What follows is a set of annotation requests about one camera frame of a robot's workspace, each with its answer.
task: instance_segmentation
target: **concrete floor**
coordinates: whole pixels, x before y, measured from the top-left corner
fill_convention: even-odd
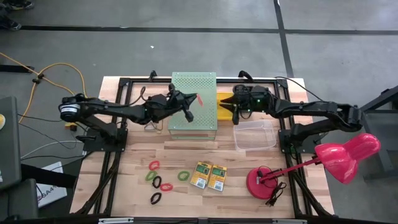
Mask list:
[[[398,29],[398,2],[394,0],[280,0],[280,6],[286,29]],[[272,0],[41,0],[35,9],[11,17],[37,26],[278,28]],[[394,35],[287,35],[287,44],[294,76],[304,78],[307,88],[325,100],[362,106],[398,84],[398,39]],[[55,62],[75,65],[85,76],[90,96],[98,94],[105,75],[149,75],[151,70],[159,75],[212,71],[219,76],[236,76],[246,70],[255,77],[286,76],[279,34],[22,30],[1,32],[0,49],[38,70]],[[0,63],[11,62],[0,58]],[[69,68],[56,67],[46,75],[81,91],[80,77]],[[34,76],[2,73],[1,77],[0,96],[16,96],[23,113]],[[58,119],[57,105],[63,96],[68,93],[45,82],[40,84],[28,115]],[[24,124],[58,140],[73,139],[63,123],[25,119]],[[324,142],[345,142],[353,135],[334,131]],[[21,154],[52,142],[24,127],[20,127],[20,139]],[[81,144],[73,150],[54,145],[34,155],[79,153]],[[41,158],[27,163],[42,167],[57,161]],[[67,166],[66,170],[74,173],[78,167]],[[398,180],[365,183],[362,178],[377,170],[375,157],[361,164],[349,185],[328,174],[337,215],[398,222]],[[58,203],[57,212],[65,212],[67,204],[67,200]],[[48,215],[55,208],[45,210],[44,215]]]

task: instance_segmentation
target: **clear plastic container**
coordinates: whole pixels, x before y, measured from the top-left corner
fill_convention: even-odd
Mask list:
[[[234,126],[238,151],[260,151],[276,145],[274,128],[268,120],[239,122]]]

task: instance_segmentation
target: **yellow cable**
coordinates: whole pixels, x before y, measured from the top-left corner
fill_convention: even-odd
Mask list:
[[[30,91],[29,102],[28,102],[28,104],[27,104],[27,107],[26,107],[26,109],[25,109],[25,112],[24,112],[23,116],[21,116],[21,118],[20,118],[20,120],[19,120],[18,123],[21,123],[21,122],[22,122],[22,120],[24,119],[24,116],[26,115],[27,111],[28,111],[29,108],[30,108],[30,104],[32,103],[33,93],[34,93],[34,91],[35,91],[35,87],[36,87],[36,83],[33,83],[32,91]]]
[[[85,86],[85,79],[84,79],[84,77],[83,77],[83,74],[81,73],[81,71],[79,71],[79,69],[77,69],[77,68],[74,67],[73,65],[70,65],[70,64],[68,64],[68,63],[54,63],[54,64],[52,64],[52,65],[49,65],[49,66],[43,68],[43,69],[38,73],[38,72],[36,72],[35,70],[33,70],[33,69],[31,69],[31,68],[25,66],[24,64],[18,62],[17,60],[14,60],[13,58],[8,57],[7,55],[5,55],[5,54],[3,54],[3,53],[1,53],[1,52],[0,52],[0,55],[2,55],[3,57],[7,58],[8,60],[11,60],[11,61],[15,62],[16,64],[18,64],[18,65],[20,65],[20,66],[22,66],[22,67],[28,69],[29,71],[33,72],[33,73],[36,74],[37,76],[39,76],[40,74],[42,74],[42,73],[43,73],[44,71],[46,71],[47,69],[49,69],[49,68],[51,68],[51,67],[54,67],[54,66],[56,66],[56,65],[66,65],[66,66],[69,66],[69,67],[73,68],[74,70],[76,70],[76,72],[79,73],[80,78],[81,78],[81,83],[83,84],[83,93],[84,93],[85,97],[87,97],[87,94],[86,94],[86,86]],[[54,85],[54,86],[57,86],[57,87],[59,87],[59,88],[63,88],[64,90],[68,91],[70,94],[74,95],[74,93],[73,93],[69,88],[67,88],[67,87],[65,87],[65,86],[63,86],[63,85],[54,83],[54,82],[52,82],[51,80],[49,80],[48,78],[43,77],[43,79],[44,79],[45,81],[49,82],[50,84],[52,84],[52,85]],[[29,108],[30,108],[30,104],[32,103],[32,99],[33,99],[33,94],[34,94],[35,88],[36,88],[36,83],[33,84],[32,91],[30,92],[29,102],[28,102],[28,105],[27,105],[27,107],[26,107],[26,110],[25,110],[23,116],[26,115],[26,113],[28,112],[28,110],[29,110]]]

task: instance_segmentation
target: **yellow package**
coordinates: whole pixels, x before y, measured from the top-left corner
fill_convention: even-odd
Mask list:
[[[211,189],[223,191],[226,178],[226,167],[214,165],[211,170],[208,187]]]
[[[212,165],[210,164],[198,162],[195,171],[193,171],[191,184],[204,189],[210,176],[211,167]]]

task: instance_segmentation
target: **wooden tabletop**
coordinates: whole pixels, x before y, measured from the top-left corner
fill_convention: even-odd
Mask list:
[[[99,98],[114,101],[120,77],[104,77]],[[304,85],[303,79],[295,81]],[[292,102],[308,101],[307,93],[293,82],[288,81]],[[219,84],[217,91],[231,92],[234,84]],[[143,85],[134,84],[132,100],[139,96]],[[166,94],[166,84],[146,83],[144,97],[154,94]],[[111,122],[111,117],[98,115],[105,122]],[[268,207],[265,201],[256,199],[246,189],[246,175],[261,165],[272,170],[285,168],[285,157],[280,152],[279,141],[276,136],[280,129],[279,121],[264,113],[253,113],[250,120],[268,119],[273,127],[277,144],[266,151],[240,152],[235,150],[233,124],[231,121],[218,121],[218,131],[215,141],[172,140],[167,129],[169,119],[165,119],[163,130],[145,132],[144,127],[128,121],[129,136],[125,152],[122,154],[116,190],[114,193],[112,216],[125,217],[225,217],[225,218],[292,218],[294,217],[292,199],[287,177],[280,177],[279,181],[287,183],[287,188],[278,199],[274,207]],[[296,123],[308,124],[312,118],[295,116]],[[103,152],[94,152],[87,157],[82,165],[78,183],[73,198],[71,212],[77,211],[89,199],[100,179],[103,163]],[[303,161],[311,159],[310,154],[302,154]],[[159,160],[158,174],[163,183],[174,185],[171,192],[162,192],[162,199],[156,205],[150,204],[150,197],[160,192],[145,181],[149,172],[148,164]],[[228,168],[227,178],[222,192],[209,189],[204,190],[181,182],[177,174],[182,170],[193,172],[198,161],[208,161]],[[323,166],[309,165],[304,168],[308,188],[312,191],[324,208],[333,213],[328,184]],[[303,197],[298,189],[300,208],[304,211]],[[103,207],[106,204],[108,187],[105,189]]]

